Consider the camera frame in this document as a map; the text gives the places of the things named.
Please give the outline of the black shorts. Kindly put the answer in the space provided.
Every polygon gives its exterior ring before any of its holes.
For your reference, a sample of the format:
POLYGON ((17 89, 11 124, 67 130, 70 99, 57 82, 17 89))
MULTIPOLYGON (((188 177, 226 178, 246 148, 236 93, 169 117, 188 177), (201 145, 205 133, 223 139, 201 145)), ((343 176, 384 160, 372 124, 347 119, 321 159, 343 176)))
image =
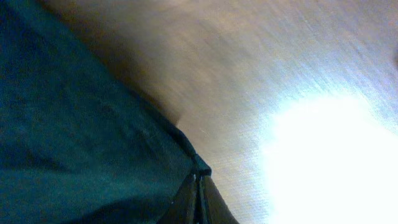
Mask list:
POLYGON ((1 2, 1 222, 157 223, 210 167, 43 7, 1 2))

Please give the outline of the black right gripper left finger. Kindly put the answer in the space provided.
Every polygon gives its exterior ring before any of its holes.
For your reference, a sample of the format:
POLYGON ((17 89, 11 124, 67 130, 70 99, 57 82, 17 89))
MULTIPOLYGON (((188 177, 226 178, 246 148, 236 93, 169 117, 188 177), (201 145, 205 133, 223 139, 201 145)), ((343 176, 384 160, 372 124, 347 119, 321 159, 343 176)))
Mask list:
POLYGON ((196 175, 188 175, 157 224, 194 224, 197 201, 196 175))

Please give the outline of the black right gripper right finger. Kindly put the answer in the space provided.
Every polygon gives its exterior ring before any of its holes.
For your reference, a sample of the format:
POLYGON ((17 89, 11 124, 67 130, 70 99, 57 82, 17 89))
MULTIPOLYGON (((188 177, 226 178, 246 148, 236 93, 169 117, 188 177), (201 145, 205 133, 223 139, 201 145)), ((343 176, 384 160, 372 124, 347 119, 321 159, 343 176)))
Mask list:
POLYGON ((200 181, 203 223, 239 224, 210 176, 200 181))

